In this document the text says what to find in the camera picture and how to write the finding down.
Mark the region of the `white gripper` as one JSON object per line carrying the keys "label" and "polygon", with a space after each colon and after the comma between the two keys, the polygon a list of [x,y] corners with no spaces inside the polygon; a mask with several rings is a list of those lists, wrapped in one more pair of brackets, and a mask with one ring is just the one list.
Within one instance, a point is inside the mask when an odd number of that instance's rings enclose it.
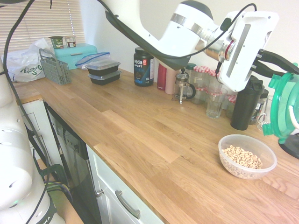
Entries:
{"label": "white gripper", "polygon": [[[219,75],[220,81],[234,92],[242,91],[249,79],[249,70],[264,77],[283,76],[286,72],[299,74],[297,65],[282,56],[262,49],[271,32],[274,30],[279,16],[274,12],[246,12],[237,20],[231,37],[235,41],[232,55],[225,60]],[[274,64],[286,72],[275,71],[259,61]]]}

